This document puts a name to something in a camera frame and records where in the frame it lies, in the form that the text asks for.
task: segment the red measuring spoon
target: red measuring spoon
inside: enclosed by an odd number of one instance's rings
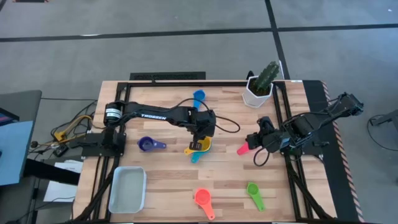
[[[195,193],[195,202],[204,209],[209,220],[216,218],[213,208],[211,207],[211,195],[206,189],[198,189]]]

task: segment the black metal frame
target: black metal frame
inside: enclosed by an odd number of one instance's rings
[[[123,90],[126,90],[125,95],[124,95],[124,101],[129,101],[130,99],[130,92],[132,87],[148,87],[148,86],[246,86],[247,81],[241,81],[241,82],[218,82],[218,81],[213,81],[213,82],[146,82],[146,83],[126,83],[126,82],[119,82],[117,85],[116,89],[116,97],[115,100],[119,100],[121,93]],[[279,104],[279,98],[278,98],[278,92],[277,88],[279,88],[282,92],[282,98],[284,100],[284,106],[286,110],[286,115],[287,117],[291,117],[291,111],[290,111],[290,106],[289,106],[289,100],[287,98],[287,91],[286,91],[286,86],[285,82],[274,82],[275,88],[273,89],[273,97],[274,97],[274,102],[275,102],[275,110],[277,112],[277,119],[279,125],[282,124],[282,113],[280,110],[280,104]],[[121,127],[119,131],[124,131],[125,127]],[[307,185],[305,182],[305,176],[304,176],[304,171],[303,171],[303,164],[299,156],[295,156],[295,162],[297,166],[298,172],[294,171],[293,165],[290,160],[290,154],[287,152],[281,152],[284,154],[285,157],[285,163],[286,163],[286,169],[288,173],[288,180],[289,180],[289,187],[290,187],[290,192],[292,196],[292,203],[293,203],[293,208],[294,208],[294,213],[295,213],[295,219],[296,222],[305,222],[305,223],[357,223],[357,222],[344,222],[344,221],[339,221],[337,219],[334,219],[327,215],[322,208],[317,204],[316,200],[311,196],[311,193],[307,189]],[[108,170],[108,163],[109,163],[109,158],[105,157],[103,161],[103,166],[101,169],[101,177],[99,180],[99,184],[103,184],[106,173]],[[115,157],[114,161],[114,166],[119,165],[119,158]],[[303,218],[300,213],[300,205],[299,205],[299,199],[297,197],[297,191],[295,188],[295,185],[297,185],[300,189],[300,191],[303,193],[304,197],[304,202],[305,202],[305,210],[307,213],[307,218]],[[107,207],[109,205],[109,198],[110,194],[108,195],[108,202],[107,202]],[[100,212],[100,206],[101,206],[101,201],[97,204],[97,207],[94,211],[94,219],[98,219],[99,212]],[[313,214],[312,214],[312,209],[317,213],[317,215],[320,217],[320,219],[314,219]],[[110,221],[111,218],[111,213],[107,209],[105,219]]]

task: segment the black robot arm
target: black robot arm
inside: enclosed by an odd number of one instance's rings
[[[193,150],[201,149],[198,140],[203,140],[207,136],[213,137],[215,132],[216,115],[213,110],[198,111],[191,106],[162,108],[136,102],[115,101],[105,106],[104,124],[106,128],[104,131],[108,130],[109,137],[104,138],[103,144],[110,142],[117,126],[137,117],[167,121],[171,125],[186,128],[193,135],[189,146]]]
[[[276,152],[287,146],[302,147],[320,128],[338,118],[357,116],[363,111],[361,103],[354,95],[343,93],[335,102],[319,112],[308,112],[295,115],[282,123],[280,129],[274,128],[268,117],[260,118],[258,133],[249,134],[246,138],[249,149],[259,146],[268,152]]]

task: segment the white hexagonal pot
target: white hexagonal pot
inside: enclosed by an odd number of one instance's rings
[[[251,108],[259,108],[272,94],[272,88],[274,87],[274,84],[271,83],[269,94],[266,96],[256,96],[252,91],[249,89],[249,83],[253,78],[257,78],[258,76],[250,77],[248,80],[248,83],[246,84],[246,89],[244,90],[244,93],[242,94],[243,102],[246,106],[249,106]]]

